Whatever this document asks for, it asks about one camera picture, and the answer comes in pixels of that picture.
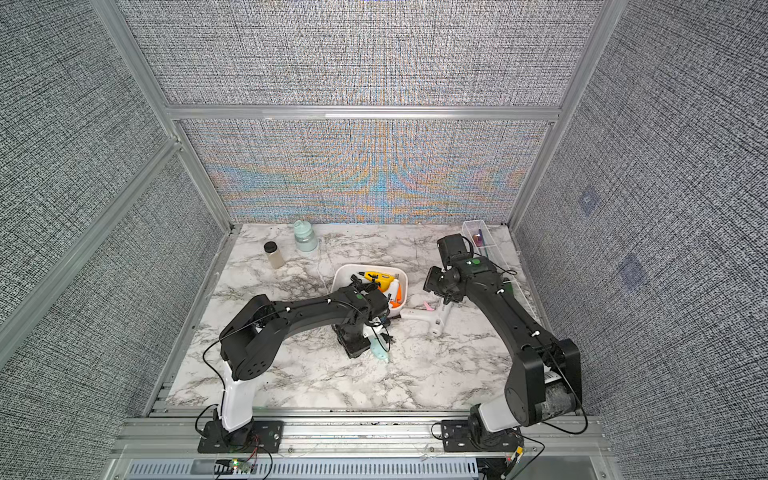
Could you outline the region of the mint green glue gun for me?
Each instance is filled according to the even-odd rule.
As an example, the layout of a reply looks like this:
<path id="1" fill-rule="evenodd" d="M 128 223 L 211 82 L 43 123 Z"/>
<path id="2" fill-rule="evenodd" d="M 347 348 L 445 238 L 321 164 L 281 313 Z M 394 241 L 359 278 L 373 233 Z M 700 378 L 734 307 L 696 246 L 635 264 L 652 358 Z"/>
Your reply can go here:
<path id="1" fill-rule="evenodd" d="M 375 333 L 368 336 L 370 343 L 370 350 L 372 355 L 379 361 L 388 363 L 390 361 L 389 352 L 386 348 L 385 342 L 377 336 Z"/>

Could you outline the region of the orange glue gun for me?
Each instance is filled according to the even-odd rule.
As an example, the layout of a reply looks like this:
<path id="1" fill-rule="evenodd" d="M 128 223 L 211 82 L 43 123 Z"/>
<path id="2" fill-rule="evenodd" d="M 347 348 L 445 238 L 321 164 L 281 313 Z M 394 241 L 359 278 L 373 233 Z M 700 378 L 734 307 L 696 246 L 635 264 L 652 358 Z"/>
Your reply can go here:
<path id="1" fill-rule="evenodd" d="M 387 295 L 389 298 L 389 308 L 391 311 L 398 310 L 402 307 L 403 289 L 401 285 L 395 286 L 392 284 L 390 289 L 387 291 Z"/>

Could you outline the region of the yellow glue gun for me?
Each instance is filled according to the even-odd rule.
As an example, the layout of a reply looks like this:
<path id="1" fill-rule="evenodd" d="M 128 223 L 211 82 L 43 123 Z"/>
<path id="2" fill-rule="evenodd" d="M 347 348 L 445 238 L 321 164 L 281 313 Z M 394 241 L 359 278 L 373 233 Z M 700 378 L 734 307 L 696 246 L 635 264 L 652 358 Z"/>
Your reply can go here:
<path id="1" fill-rule="evenodd" d="M 381 292 L 388 291 L 392 283 L 397 279 L 396 275 L 377 271 L 360 271 L 359 275 L 369 282 L 374 283 Z"/>

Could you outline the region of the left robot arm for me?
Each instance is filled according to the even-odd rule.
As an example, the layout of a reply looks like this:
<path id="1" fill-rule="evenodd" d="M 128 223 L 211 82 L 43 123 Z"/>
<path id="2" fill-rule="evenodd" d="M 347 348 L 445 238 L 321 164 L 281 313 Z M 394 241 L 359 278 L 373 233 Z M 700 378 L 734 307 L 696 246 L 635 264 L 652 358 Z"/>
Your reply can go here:
<path id="1" fill-rule="evenodd" d="M 226 369 L 218 420 L 230 433 L 252 421 L 254 379 L 273 364 L 282 342 L 296 334 L 330 326 L 351 359 L 371 348 L 364 329 L 389 316 L 389 302 L 379 290 L 353 285 L 330 295 L 294 302 L 253 297 L 221 331 L 218 344 Z"/>

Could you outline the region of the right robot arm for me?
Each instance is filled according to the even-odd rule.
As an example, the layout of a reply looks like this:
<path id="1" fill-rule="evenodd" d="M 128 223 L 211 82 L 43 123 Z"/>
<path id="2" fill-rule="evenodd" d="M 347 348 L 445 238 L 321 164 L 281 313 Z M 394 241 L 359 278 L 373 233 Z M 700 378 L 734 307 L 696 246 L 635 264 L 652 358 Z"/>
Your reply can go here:
<path id="1" fill-rule="evenodd" d="M 515 299 L 511 281 L 485 260 L 430 268 L 424 290 L 446 304 L 464 300 L 486 317 L 511 357 L 502 393 L 475 416 L 489 433 L 528 427 L 582 408 L 580 352 L 541 327 Z"/>

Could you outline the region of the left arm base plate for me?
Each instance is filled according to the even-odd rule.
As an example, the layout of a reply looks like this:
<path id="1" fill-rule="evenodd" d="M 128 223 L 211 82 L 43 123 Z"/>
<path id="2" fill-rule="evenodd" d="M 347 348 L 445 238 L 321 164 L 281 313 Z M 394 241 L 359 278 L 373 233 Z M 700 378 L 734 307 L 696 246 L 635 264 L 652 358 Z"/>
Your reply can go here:
<path id="1" fill-rule="evenodd" d="M 197 446 L 201 454 L 215 453 L 277 453 L 282 441 L 283 421 L 251 421 L 233 431 L 227 431 L 220 420 L 211 420 L 202 430 Z"/>

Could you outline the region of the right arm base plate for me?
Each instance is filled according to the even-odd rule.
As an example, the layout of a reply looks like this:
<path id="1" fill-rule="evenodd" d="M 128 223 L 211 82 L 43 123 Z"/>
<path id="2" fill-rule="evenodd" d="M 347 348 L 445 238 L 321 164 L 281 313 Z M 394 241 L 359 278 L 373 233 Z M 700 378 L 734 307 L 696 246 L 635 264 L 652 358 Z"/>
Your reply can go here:
<path id="1" fill-rule="evenodd" d="M 438 439 L 450 453 L 513 453 L 524 447 L 524 439 L 517 430 L 489 432 L 477 419 L 441 421 Z"/>

